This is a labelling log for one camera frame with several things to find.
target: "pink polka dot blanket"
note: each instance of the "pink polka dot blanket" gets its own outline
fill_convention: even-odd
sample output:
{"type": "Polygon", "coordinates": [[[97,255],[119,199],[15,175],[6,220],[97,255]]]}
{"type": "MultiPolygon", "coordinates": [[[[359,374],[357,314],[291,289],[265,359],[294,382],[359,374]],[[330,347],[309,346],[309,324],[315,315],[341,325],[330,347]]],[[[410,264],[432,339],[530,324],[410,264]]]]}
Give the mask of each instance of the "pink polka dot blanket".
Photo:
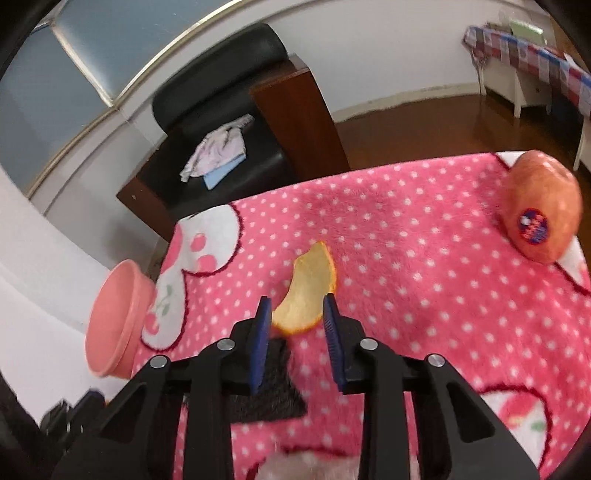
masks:
{"type": "MultiPolygon", "coordinates": [[[[197,355],[285,296],[294,260],[322,240],[341,312],[401,355],[443,354],[511,429],[542,477],[591,414],[589,275],[573,239],[558,264],[524,258],[499,226],[518,153],[415,161],[308,181],[181,220],[135,359],[197,355]]],[[[234,424],[236,477],[282,449],[357,456],[363,399],[332,381],[322,326],[288,339],[305,417],[234,424]]],[[[180,478],[186,412],[175,478],[180,478]]],[[[415,442],[411,438],[411,460],[415,442]]]]}

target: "checkered tablecloth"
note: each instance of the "checkered tablecloth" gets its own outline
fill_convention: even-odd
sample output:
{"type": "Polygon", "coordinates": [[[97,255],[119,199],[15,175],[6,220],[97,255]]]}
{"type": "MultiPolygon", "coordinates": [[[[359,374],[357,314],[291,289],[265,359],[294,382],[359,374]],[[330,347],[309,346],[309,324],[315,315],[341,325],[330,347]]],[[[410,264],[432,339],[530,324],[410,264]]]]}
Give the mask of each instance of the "checkered tablecloth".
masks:
{"type": "Polygon", "coordinates": [[[571,67],[538,45],[507,33],[481,27],[468,27],[464,43],[471,49],[477,63],[494,57],[562,92],[585,118],[591,115],[591,75],[571,67]]]}

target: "apple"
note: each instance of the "apple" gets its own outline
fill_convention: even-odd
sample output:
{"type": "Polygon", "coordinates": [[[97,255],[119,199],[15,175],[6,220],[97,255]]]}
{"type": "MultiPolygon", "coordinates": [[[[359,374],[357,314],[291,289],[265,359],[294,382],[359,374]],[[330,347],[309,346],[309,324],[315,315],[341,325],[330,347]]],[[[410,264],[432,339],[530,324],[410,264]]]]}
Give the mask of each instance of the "apple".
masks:
{"type": "Polygon", "coordinates": [[[565,166],[530,150],[517,159],[505,179],[500,213],[521,253],[550,264],[562,256],[579,229],[583,199],[576,178],[565,166]]]}

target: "white table leg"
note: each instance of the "white table leg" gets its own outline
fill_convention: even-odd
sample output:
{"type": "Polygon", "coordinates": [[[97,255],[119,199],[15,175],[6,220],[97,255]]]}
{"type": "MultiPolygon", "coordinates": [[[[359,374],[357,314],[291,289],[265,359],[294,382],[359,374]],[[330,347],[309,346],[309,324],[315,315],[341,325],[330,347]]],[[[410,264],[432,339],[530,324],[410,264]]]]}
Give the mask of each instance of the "white table leg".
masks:
{"type": "Polygon", "coordinates": [[[480,84],[480,94],[486,96],[486,87],[484,85],[484,68],[478,67],[478,83],[480,84]]]}
{"type": "Polygon", "coordinates": [[[513,69],[513,85],[514,85],[514,100],[513,104],[515,105],[513,110],[513,116],[515,118],[521,117],[521,105],[524,103],[523,94],[521,92],[521,86],[519,84],[519,76],[517,75],[517,69],[513,69]]]}
{"type": "Polygon", "coordinates": [[[581,158],[586,150],[589,148],[587,145],[587,135],[586,131],[588,128],[591,128],[591,122],[588,118],[586,118],[583,122],[583,129],[581,130],[581,140],[579,141],[579,149],[577,150],[577,156],[574,158],[574,165],[573,171],[577,171],[579,166],[581,165],[581,158]]]}

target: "wooden floor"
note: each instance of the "wooden floor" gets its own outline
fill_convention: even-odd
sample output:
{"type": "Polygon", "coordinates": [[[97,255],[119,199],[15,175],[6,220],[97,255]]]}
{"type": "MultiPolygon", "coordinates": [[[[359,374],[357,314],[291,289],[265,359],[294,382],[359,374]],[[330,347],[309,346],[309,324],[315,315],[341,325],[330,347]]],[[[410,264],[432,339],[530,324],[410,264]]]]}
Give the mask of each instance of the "wooden floor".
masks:
{"type": "MultiPolygon", "coordinates": [[[[572,169],[580,127],[544,109],[513,106],[496,95],[424,100],[366,113],[337,125],[352,169],[476,152],[538,149],[572,169]]],[[[579,240],[591,262],[591,174],[575,172],[583,193],[579,240]]]]}

